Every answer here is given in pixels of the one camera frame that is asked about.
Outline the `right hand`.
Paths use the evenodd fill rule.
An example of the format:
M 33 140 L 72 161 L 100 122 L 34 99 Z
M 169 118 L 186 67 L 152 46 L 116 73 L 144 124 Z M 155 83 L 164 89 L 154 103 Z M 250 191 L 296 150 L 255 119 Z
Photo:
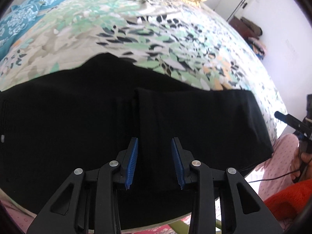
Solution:
M 301 180 L 310 180 L 312 177 L 311 170 L 311 154 L 301 153 L 299 148 L 297 148 L 294 152 L 294 157 L 291 161 L 290 171 L 292 172 L 290 177 L 292 180 L 296 179 L 300 176 L 300 166 L 302 163 L 307 164 L 306 172 L 301 175 Z

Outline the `orange red sleeve forearm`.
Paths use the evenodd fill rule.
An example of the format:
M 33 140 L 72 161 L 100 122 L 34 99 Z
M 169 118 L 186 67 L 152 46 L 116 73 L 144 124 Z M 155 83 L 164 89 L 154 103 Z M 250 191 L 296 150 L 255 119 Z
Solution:
M 293 184 L 272 195 L 264 204 L 278 220 L 294 219 L 311 199 L 311 179 Z

